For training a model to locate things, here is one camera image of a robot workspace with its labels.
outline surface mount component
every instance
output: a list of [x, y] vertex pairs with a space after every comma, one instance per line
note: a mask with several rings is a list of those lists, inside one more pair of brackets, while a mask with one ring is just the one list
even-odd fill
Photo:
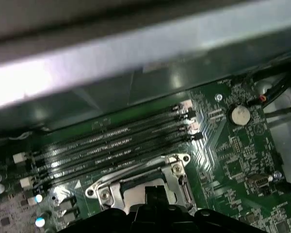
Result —
[[56, 211], [64, 211], [72, 209], [75, 204], [77, 203], [77, 200], [75, 197], [70, 197], [65, 200], [63, 200], [58, 206], [54, 208]]
[[3, 219], [0, 220], [0, 223], [3, 227], [7, 226], [10, 224], [10, 219], [9, 217], [4, 217]]
[[190, 160], [188, 154], [160, 156], [102, 177], [85, 195], [98, 199], [102, 210], [118, 208], [128, 214], [137, 204], [146, 203], [149, 186], [164, 186], [169, 204], [191, 210], [195, 201], [184, 170]]

